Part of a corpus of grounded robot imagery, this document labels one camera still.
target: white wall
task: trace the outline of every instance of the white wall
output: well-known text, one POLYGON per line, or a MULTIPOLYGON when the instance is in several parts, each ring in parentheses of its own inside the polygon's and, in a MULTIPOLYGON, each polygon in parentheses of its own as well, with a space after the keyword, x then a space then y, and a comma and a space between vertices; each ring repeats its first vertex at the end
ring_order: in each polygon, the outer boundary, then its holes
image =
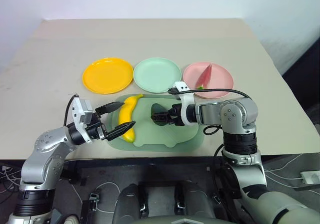
POLYGON ((320 36, 320 0, 0 0, 0 67, 41 19, 243 18, 283 74, 320 36))

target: white cable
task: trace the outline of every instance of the white cable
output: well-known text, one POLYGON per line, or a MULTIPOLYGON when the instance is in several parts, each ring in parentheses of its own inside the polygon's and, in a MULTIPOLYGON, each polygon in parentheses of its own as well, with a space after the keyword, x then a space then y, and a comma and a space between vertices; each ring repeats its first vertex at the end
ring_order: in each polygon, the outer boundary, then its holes
MULTIPOLYGON (((119 186, 118 186, 117 184, 115 184, 114 182, 111 182, 111 181, 102 183, 102 184, 98 185, 95 189, 97 190, 99 187, 101 187, 101 186, 103 186, 103 185, 106 185, 106 184, 112 184, 112 185, 116 186, 116 188, 118 189, 119 193, 121 193, 119 186)), ((114 211, 101 210, 101 209, 99 209, 98 207, 97 207, 96 209, 97 209, 98 211, 103 212, 103 213, 110 213, 110 214, 113 214, 113 213, 114 213, 114 211)))
POLYGON ((303 179, 302 177, 296 177, 296 178, 283 177, 283 176, 277 175, 269 170, 265 170, 265 172, 270 173, 272 175, 275 175, 275 176, 282 178, 282 179, 285 179, 285 180, 301 180, 301 179, 303 179))
MULTIPOLYGON (((265 176, 266 176, 267 178, 269 178, 270 180, 273 180, 274 182, 276 182, 276 183, 278 183, 278 184, 280 184, 280 185, 283 185, 283 186, 286 186, 286 187, 290 187, 290 188, 300 188, 300 187, 297 187, 297 186, 290 186, 290 185, 283 184, 283 183, 281 183, 281 182, 279 182, 279 181, 271 178, 270 176, 267 176, 267 175, 265 175, 265 176)), ((314 190, 308 190, 308 191, 310 191, 310 192, 312 192, 312 193, 314 193, 314 194, 320 195, 320 193, 318 193, 318 192, 316 192, 316 191, 314 191, 314 190)))
POLYGON ((71 186, 72 186, 72 188, 75 190, 75 193, 76 193, 76 195, 79 197, 79 200, 80 200, 81 205, 82 205, 82 199, 81 199, 81 196, 80 196, 80 195, 79 195, 79 193, 77 192, 77 190, 76 190, 76 188, 74 187, 74 185, 73 185, 73 184, 71 184, 71 186))
MULTIPOLYGON (((11 184, 11 186, 12 186, 12 184, 11 184)), ((3 190, 2 192, 0 192, 0 194, 2 194, 2 193, 5 193, 7 190, 3 190)))
POLYGON ((10 173, 9 175, 16 174, 16 173, 18 173, 18 172, 20 172, 20 171, 21 171, 21 170, 18 170, 18 171, 14 172, 14 173, 10 173))
POLYGON ((96 207, 96 209, 97 209, 98 211, 103 212, 103 213, 109 213, 109 214, 113 214, 113 213, 114 213, 114 211, 101 210, 101 209, 99 209, 99 207, 96 207))
POLYGON ((0 194, 5 193, 7 191, 7 189, 3 190, 2 192, 0 192, 0 194))
POLYGON ((66 160, 64 163, 68 163, 71 161, 77 161, 77 160, 93 160, 93 159, 73 159, 73 160, 66 160))
MULTIPOLYGON (((12 167, 11 168, 9 168, 10 170, 8 170, 8 169, 5 169, 6 171, 12 171, 12 167)), ((3 172, 0 172, 0 174, 2 174, 2 175, 4 175, 4 173, 3 172)))
POLYGON ((265 175, 265 176, 266 176, 267 178, 269 178, 270 180, 273 180, 274 182, 276 182, 276 183, 278 183, 278 184, 280 184, 280 185, 283 185, 283 186, 286 186, 286 187, 291 187, 291 188, 300 188, 300 187, 297 187, 297 186, 290 186, 290 185, 283 184, 283 183, 281 183, 281 182, 279 182, 279 181, 271 178, 270 176, 267 176, 267 175, 265 175))
POLYGON ((21 180, 21 178, 15 177, 14 175, 12 175, 12 180, 21 180))
POLYGON ((6 172, 7 172, 6 170, 5 170, 4 172, 5 172, 4 174, 5 174, 5 176, 7 177, 8 181, 12 182, 13 184, 15 184, 15 185, 17 185, 17 186, 20 186, 19 184, 15 183, 13 180, 11 180, 11 179, 9 178, 8 174, 6 173, 6 172))
POLYGON ((276 170, 282 170, 284 169, 287 165, 289 165, 291 162, 293 162, 294 160, 296 160, 298 157, 302 156, 303 154, 297 155, 295 158, 293 158, 291 161, 288 161, 283 167, 278 168, 278 169, 273 169, 273 170, 269 170, 267 172, 271 172, 271 171, 276 171, 276 170))
POLYGON ((314 194, 320 195, 320 193, 318 193, 318 192, 316 192, 316 191, 314 191, 314 190, 308 190, 308 191, 311 191, 311 192, 313 192, 314 194))

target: banana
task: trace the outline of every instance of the banana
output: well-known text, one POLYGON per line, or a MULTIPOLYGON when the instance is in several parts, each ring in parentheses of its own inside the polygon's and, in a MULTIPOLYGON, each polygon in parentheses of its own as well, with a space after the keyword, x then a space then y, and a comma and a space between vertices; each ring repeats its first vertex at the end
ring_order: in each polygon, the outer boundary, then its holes
MULTIPOLYGON (((140 99, 143 94, 130 96, 125 99, 124 104, 120 108, 119 112, 119 125, 125 122, 131 121, 132 111, 135 109, 137 105, 138 99, 140 99)), ((128 130, 124 135, 123 138, 127 142, 134 142, 135 141, 135 134, 134 129, 131 128, 128 130)))

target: watermelon slice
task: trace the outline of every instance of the watermelon slice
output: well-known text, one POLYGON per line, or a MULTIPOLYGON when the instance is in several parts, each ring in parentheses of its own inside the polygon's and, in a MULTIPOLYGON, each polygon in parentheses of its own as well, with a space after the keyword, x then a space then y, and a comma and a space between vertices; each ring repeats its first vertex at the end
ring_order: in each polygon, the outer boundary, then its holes
POLYGON ((209 64, 206 69, 203 71, 203 73, 200 75, 198 80, 196 81, 196 88, 198 90, 206 89, 208 86, 208 83, 211 79, 211 70, 212 70, 212 64, 209 64))

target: yellow plate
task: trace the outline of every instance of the yellow plate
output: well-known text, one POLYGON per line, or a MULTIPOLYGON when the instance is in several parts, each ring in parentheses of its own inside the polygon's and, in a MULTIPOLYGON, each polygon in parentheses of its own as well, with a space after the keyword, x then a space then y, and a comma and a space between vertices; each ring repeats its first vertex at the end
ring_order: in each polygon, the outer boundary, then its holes
POLYGON ((82 82, 91 91, 98 94, 111 94, 123 90, 133 78, 132 66, 119 58, 104 58, 89 65, 82 82))

